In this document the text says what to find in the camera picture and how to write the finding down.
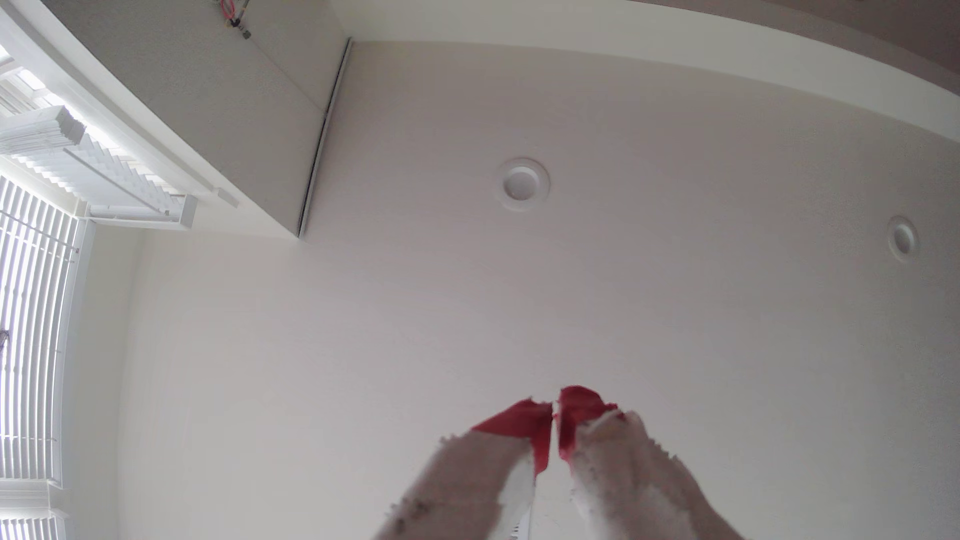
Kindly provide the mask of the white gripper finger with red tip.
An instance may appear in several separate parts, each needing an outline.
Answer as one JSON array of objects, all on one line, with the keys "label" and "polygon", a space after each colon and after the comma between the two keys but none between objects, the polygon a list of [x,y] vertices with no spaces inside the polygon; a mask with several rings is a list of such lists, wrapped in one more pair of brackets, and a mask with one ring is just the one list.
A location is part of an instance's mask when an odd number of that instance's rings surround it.
[{"label": "white gripper finger with red tip", "polygon": [[375,539],[509,539],[549,464],[553,404],[522,399],[444,438]]},{"label": "white gripper finger with red tip", "polygon": [[640,415],[592,389],[560,390],[558,453],[592,539],[742,539]]}]

